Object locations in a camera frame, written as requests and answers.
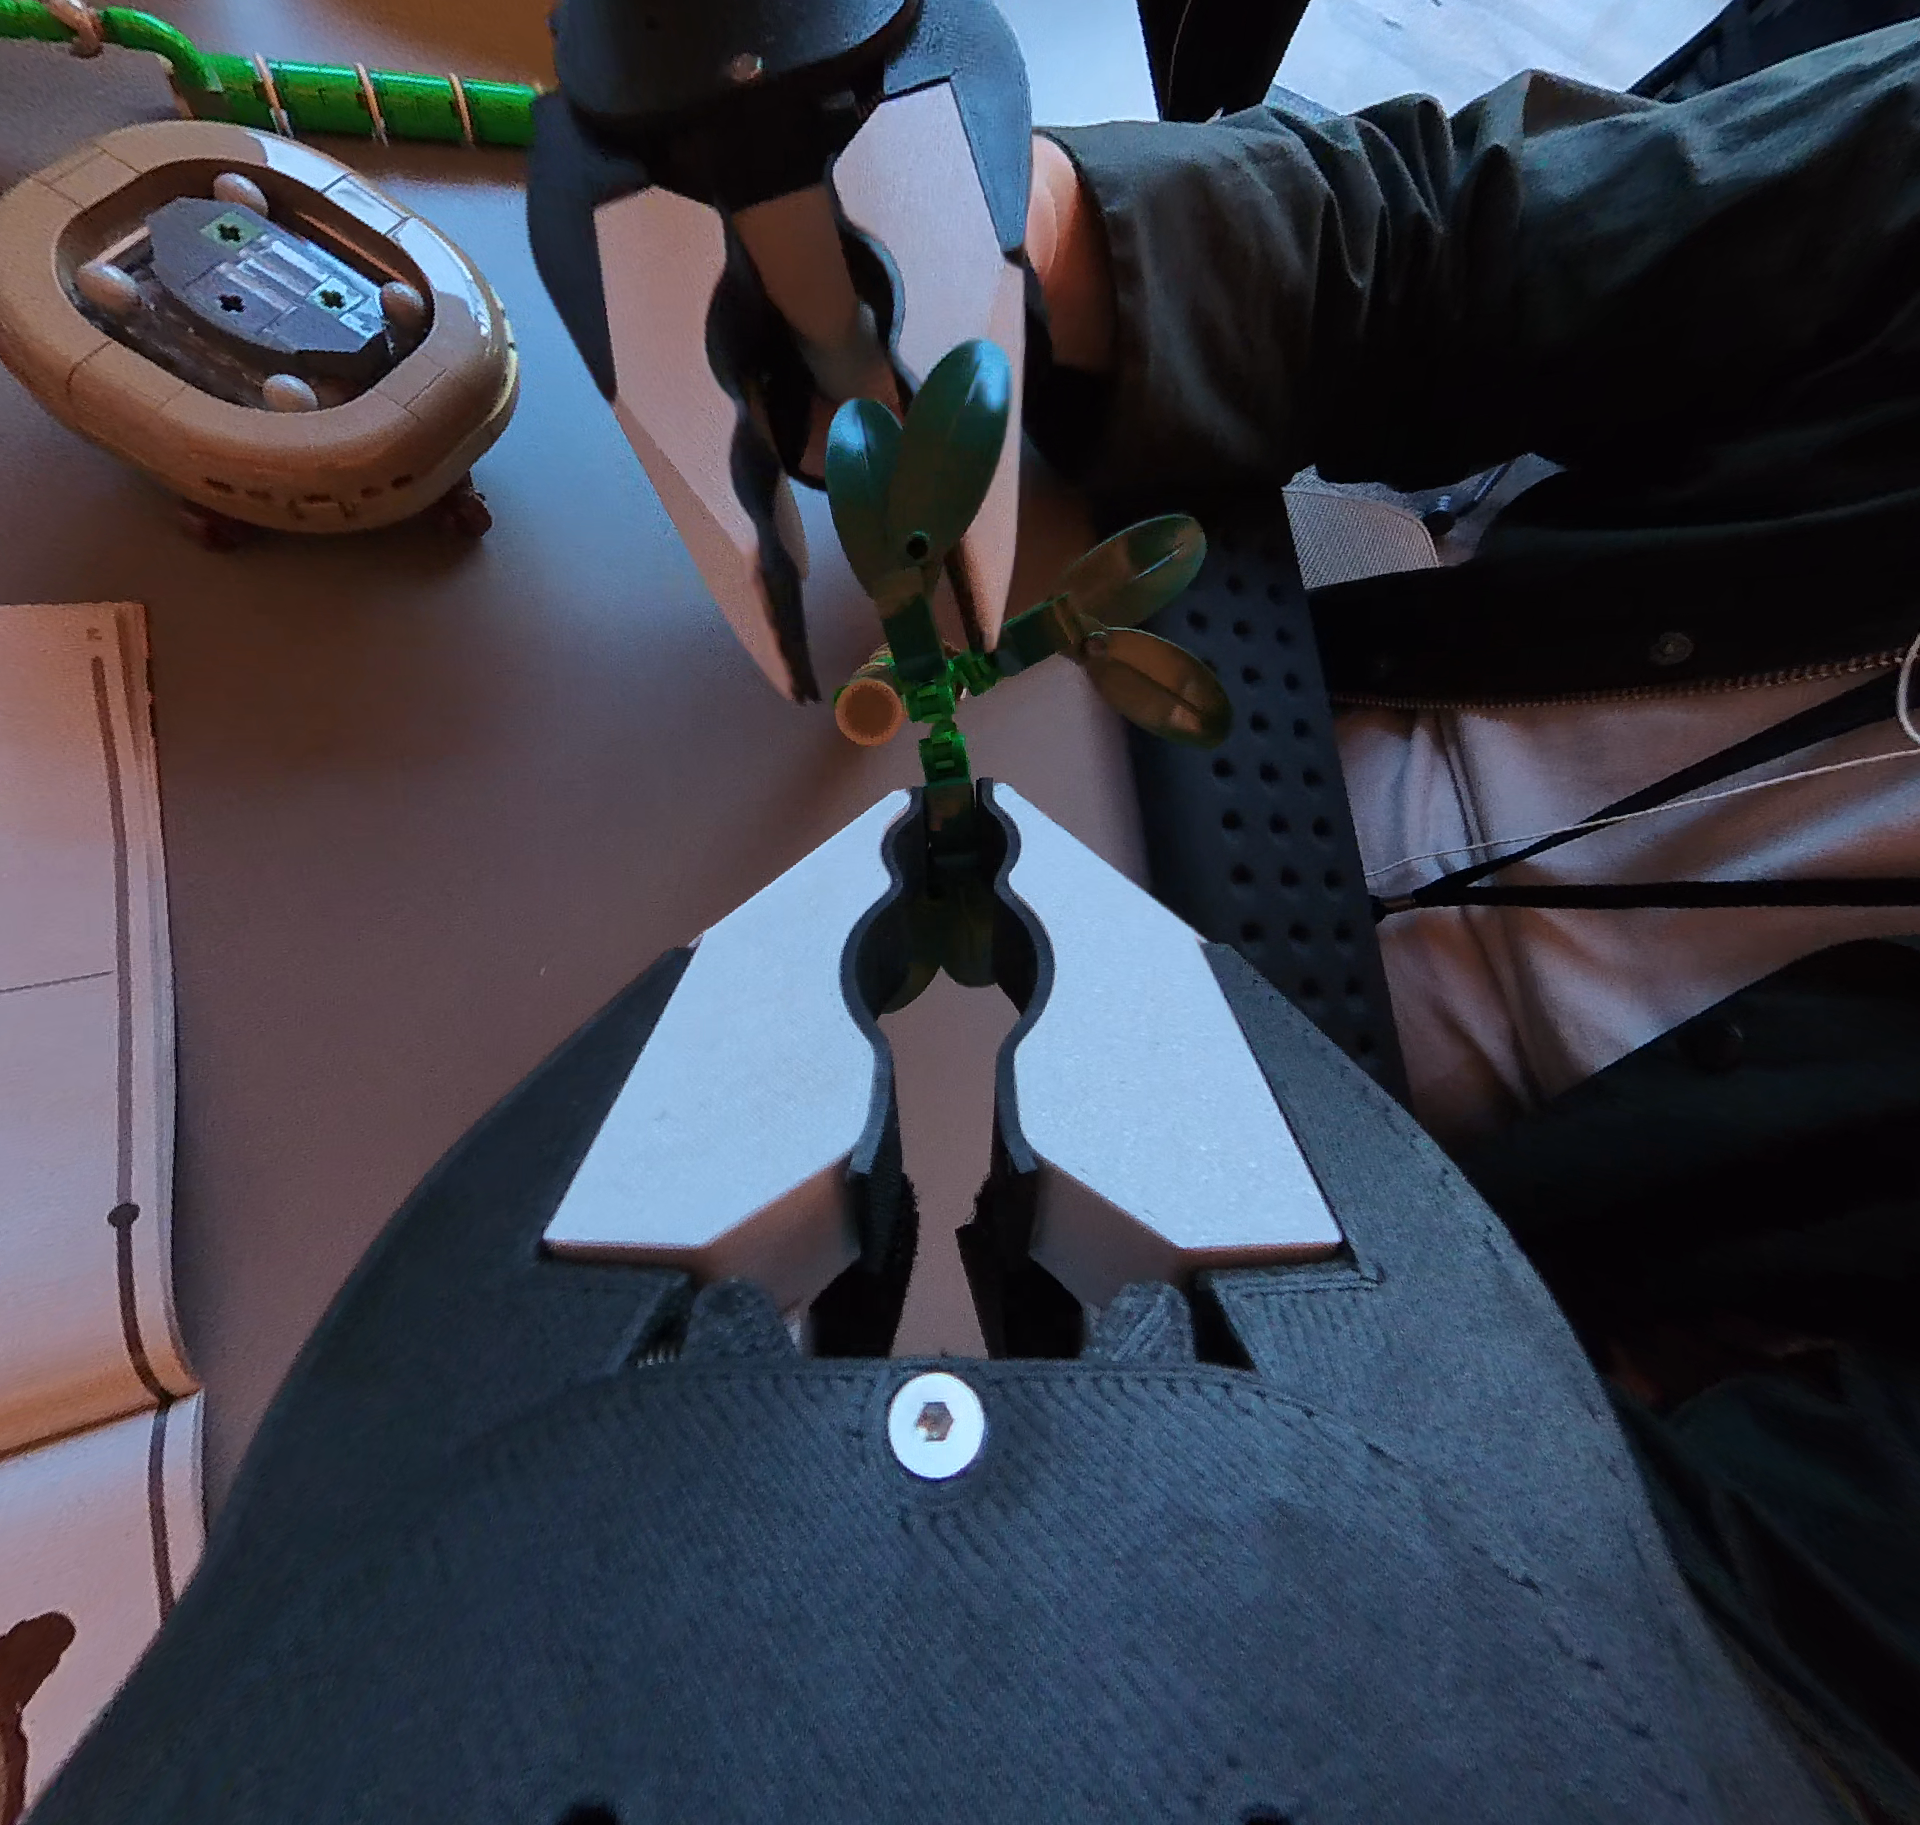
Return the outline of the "tan brick-built pot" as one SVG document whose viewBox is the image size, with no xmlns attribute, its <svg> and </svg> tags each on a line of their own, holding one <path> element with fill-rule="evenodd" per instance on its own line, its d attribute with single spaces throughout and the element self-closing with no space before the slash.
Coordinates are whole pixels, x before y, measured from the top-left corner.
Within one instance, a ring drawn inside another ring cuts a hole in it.
<svg viewBox="0 0 1920 1825">
<path fill-rule="evenodd" d="M 204 544 L 416 514 L 484 537 L 512 420 L 477 263 L 323 151 L 215 121 L 102 134 L 4 196 L 4 363 Z"/>
</svg>

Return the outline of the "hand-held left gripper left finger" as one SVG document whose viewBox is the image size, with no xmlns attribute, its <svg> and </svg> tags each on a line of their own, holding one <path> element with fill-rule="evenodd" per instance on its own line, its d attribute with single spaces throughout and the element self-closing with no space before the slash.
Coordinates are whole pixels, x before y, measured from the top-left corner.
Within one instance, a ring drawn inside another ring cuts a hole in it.
<svg viewBox="0 0 1920 1825">
<path fill-rule="evenodd" d="M 542 1245 L 744 1278 L 818 1353 L 890 1353 L 916 1257 L 890 1047 L 916 997 L 920 797 L 890 790 L 711 924 Z"/>
</svg>

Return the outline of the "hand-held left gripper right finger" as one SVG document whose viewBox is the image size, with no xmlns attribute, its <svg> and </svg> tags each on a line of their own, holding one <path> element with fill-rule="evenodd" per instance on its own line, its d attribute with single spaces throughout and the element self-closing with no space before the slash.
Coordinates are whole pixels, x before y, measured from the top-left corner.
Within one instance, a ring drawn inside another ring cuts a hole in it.
<svg viewBox="0 0 1920 1825">
<path fill-rule="evenodd" d="M 972 1218 L 989 1353 L 1077 1353 L 1122 1286 L 1330 1261 L 1344 1233 L 1202 937 L 1018 790 L 997 976 L 1019 1018 L 997 1058 L 997 1144 Z"/>
</svg>

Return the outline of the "grey desk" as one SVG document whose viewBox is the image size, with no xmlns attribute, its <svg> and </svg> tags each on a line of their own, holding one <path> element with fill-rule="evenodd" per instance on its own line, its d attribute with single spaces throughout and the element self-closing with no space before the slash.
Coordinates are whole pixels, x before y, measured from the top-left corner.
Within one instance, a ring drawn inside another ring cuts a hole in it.
<svg viewBox="0 0 1920 1825">
<path fill-rule="evenodd" d="M 196 44 L 551 83 L 551 0 L 91 0 Z M 1046 121 L 1147 114 L 1135 0 L 1004 0 Z M 917 766 L 780 699 L 707 597 L 530 259 L 520 162 L 355 145 L 507 301 L 520 403 L 432 525 L 204 550 L 4 373 L 4 603 L 148 611 L 181 1018 L 178 1305 L 209 1518 L 406 1191 L 608 997 Z M 887 1018 L 920 1245 L 897 1348 L 981 1353 L 956 1229 L 998 994 Z"/>
</svg>

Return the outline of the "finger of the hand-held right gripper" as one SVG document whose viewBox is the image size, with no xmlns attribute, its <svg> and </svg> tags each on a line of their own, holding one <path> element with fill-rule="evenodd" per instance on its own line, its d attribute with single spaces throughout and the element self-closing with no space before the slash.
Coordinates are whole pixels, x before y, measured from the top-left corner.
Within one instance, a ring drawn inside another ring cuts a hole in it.
<svg viewBox="0 0 1920 1825">
<path fill-rule="evenodd" d="M 1025 268 L 1003 255 L 949 83 L 881 103 L 834 164 L 834 196 L 897 271 L 893 349 L 920 382 L 947 349 L 986 338 L 1010 361 L 1010 424 L 989 494 L 958 544 L 967 635 L 997 647 L 1018 564 Z"/>
<path fill-rule="evenodd" d="M 707 314 L 727 274 L 722 216 L 645 187 L 595 208 L 602 306 L 610 338 L 610 407 L 707 592 L 767 679 L 791 700 L 818 696 L 804 611 L 780 621 L 777 582 L 805 571 L 781 474 L 741 486 L 734 441 L 753 436 L 707 356 Z"/>
</svg>

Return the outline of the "person's right forearm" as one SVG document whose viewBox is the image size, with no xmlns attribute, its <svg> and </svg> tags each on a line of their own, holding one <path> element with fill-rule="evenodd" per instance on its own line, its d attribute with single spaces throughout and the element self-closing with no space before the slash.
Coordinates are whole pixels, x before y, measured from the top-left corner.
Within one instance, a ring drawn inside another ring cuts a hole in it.
<svg viewBox="0 0 1920 1825">
<path fill-rule="evenodd" d="M 1916 408 L 1916 23 L 1683 103 L 1526 71 L 1456 110 L 1255 104 L 1061 128 L 1115 354 L 1029 363 L 1028 427 L 1115 501 L 1297 468 L 1449 483 L 1537 453 L 1797 501 L 1838 442 L 1878 496 Z"/>
</svg>

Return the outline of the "green brick bamboo stalk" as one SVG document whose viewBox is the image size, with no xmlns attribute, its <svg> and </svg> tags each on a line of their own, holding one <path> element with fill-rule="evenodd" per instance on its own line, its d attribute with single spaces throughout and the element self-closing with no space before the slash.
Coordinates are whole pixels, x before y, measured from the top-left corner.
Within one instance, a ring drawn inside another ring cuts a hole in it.
<svg viewBox="0 0 1920 1825">
<path fill-rule="evenodd" d="M 210 52 L 153 12 L 91 0 L 4 0 L 4 36 L 64 44 L 73 55 L 154 55 L 181 114 L 284 139 L 335 134 L 381 145 L 421 139 L 525 150 L 541 95 L 541 85 L 514 81 Z"/>
</svg>

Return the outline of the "person's right hand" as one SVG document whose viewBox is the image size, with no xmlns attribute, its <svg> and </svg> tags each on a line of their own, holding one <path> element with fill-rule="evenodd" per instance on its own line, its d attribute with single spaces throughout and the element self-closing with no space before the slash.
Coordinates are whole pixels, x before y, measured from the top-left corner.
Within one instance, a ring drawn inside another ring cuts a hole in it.
<svg viewBox="0 0 1920 1825">
<path fill-rule="evenodd" d="M 1025 249 L 1043 292 L 1050 354 L 1080 373 L 1109 373 L 1116 281 L 1098 205 L 1056 137 L 1032 134 L 1029 159 Z"/>
</svg>

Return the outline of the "person's pale shirt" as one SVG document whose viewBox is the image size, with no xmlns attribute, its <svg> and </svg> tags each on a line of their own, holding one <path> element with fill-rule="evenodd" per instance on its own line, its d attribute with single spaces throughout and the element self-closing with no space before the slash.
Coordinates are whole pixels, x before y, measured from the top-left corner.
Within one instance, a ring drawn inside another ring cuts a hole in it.
<svg viewBox="0 0 1920 1825">
<path fill-rule="evenodd" d="M 1498 1131 L 1738 997 L 1893 990 L 1916 1037 L 1916 901 L 1671 905 L 1717 883 L 1916 889 L 1916 635 L 1900 486 L 1632 486 L 1558 471 L 1460 569 L 1314 597 L 1369 886 L 1435 889 L 1380 946 L 1415 1115 Z"/>
</svg>

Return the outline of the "white instruction booklet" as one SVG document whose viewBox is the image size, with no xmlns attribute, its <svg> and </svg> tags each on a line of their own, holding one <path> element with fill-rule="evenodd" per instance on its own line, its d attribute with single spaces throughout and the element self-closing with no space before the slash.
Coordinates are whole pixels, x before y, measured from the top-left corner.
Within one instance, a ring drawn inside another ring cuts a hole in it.
<svg viewBox="0 0 1920 1825">
<path fill-rule="evenodd" d="M 199 1563 L 139 606 L 4 608 L 4 1820 Z"/>
</svg>

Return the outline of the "green twig with oval leaves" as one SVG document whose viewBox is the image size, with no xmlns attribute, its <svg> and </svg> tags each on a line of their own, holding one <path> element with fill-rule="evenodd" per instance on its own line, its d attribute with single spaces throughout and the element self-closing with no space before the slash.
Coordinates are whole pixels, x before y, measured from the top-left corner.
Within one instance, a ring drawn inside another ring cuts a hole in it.
<svg viewBox="0 0 1920 1825">
<path fill-rule="evenodd" d="M 917 726 L 917 850 L 906 855 L 906 905 L 876 1011 L 908 1004 L 933 974 L 965 988 L 997 976 L 992 877 L 1004 852 L 956 712 L 963 699 L 1048 657 L 1072 660 L 1132 726 L 1212 749 L 1232 726 L 1217 672 L 1143 631 L 1198 578 L 1208 533 L 1192 514 L 1159 514 L 1092 546 L 1061 589 L 1010 617 L 992 650 L 949 647 L 933 621 L 937 575 L 956 571 L 965 527 L 981 514 L 1010 430 L 1010 363 L 989 341 L 953 348 L 908 412 L 847 400 L 828 427 L 825 486 L 838 541 L 877 608 L 884 647 L 834 696 L 852 743 L 884 743 Z"/>
</svg>

